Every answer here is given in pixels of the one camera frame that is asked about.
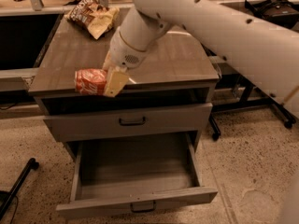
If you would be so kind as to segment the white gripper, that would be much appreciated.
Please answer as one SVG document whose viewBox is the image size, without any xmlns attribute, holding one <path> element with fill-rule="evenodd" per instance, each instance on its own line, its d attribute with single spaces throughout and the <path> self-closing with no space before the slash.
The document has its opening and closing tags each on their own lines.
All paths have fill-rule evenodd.
<svg viewBox="0 0 299 224">
<path fill-rule="evenodd" d="M 103 70 L 108 70 L 103 95 L 106 97 L 118 95 L 129 81 L 126 69 L 137 68 L 146 56 L 146 51 L 139 51 L 129 46 L 123 40 L 121 31 L 117 30 L 110 40 L 109 51 L 102 66 Z"/>
</svg>

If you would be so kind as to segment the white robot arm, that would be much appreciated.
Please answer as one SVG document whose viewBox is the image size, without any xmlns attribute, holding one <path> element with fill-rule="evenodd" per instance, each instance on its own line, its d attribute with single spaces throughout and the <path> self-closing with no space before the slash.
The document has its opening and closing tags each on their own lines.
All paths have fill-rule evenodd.
<svg viewBox="0 0 299 224">
<path fill-rule="evenodd" d="M 226 59 L 291 114 L 299 115 L 299 35 L 208 0 L 133 0 L 110 42 L 108 67 L 130 69 L 125 60 L 147 56 L 150 44 L 177 25 Z"/>
</svg>

